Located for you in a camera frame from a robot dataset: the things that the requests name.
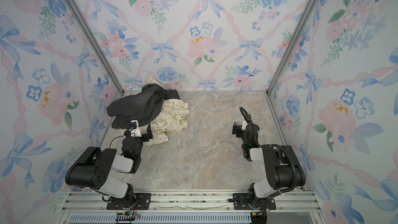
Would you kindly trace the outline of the black cloth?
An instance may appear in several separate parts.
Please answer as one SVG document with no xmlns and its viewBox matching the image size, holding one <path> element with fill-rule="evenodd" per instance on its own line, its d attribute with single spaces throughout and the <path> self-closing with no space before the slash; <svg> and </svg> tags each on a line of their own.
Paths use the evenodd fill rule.
<svg viewBox="0 0 398 224">
<path fill-rule="evenodd" d="M 140 127 L 149 124 L 161 112 L 163 102 L 169 99 L 179 100 L 178 92 L 157 84 L 145 85 L 140 93 L 122 97 L 107 107 L 108 116 L 115 118 L 112 128 L 127 129 L 132 120 L 137 120 Z"/>
</svg>

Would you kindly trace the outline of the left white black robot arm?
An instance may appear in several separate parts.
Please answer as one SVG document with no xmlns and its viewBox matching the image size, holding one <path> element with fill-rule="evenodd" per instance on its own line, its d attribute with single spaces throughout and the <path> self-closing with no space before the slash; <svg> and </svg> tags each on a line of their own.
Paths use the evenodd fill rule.
<svg viewBox="0 0 398 224">
<path fill-rule="evenodd" d="M 122 154 L 117 154 L 114 148 L 88 147 L 67 171 L 65 182 L 101 193 L 108 210 L 148 210 L 150 193 L 136 194 L 131 184 L 114 178 L 110 173 L 136 173 L 142 161 L 144 143 L 151 139 L 151 125 L 141 131 L 138 122 L 134 121 L 124 132 Z"/>
</svg>

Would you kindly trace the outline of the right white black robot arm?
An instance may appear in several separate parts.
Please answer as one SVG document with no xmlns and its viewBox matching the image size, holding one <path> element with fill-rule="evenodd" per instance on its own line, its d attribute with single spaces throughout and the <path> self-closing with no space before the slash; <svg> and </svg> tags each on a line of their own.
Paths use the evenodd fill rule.
<svg viewBox="0 0 398 224">
<path fill-rule="evenodd" d="M 305 173 L 289 145 L 260 145 L 257 138 L 260 128 L 243 121 L 234 123 L 232 134 L 242 140 L 243 157 L 247 161 L 262 162 L 265 176 L 249 186 L 246 194 L 233 194 L 229 202 L 235 210 L 252 209 L 268 212 L 276 209 L 275 198 L 291 192 L 306 183 Z"/>
</svg>

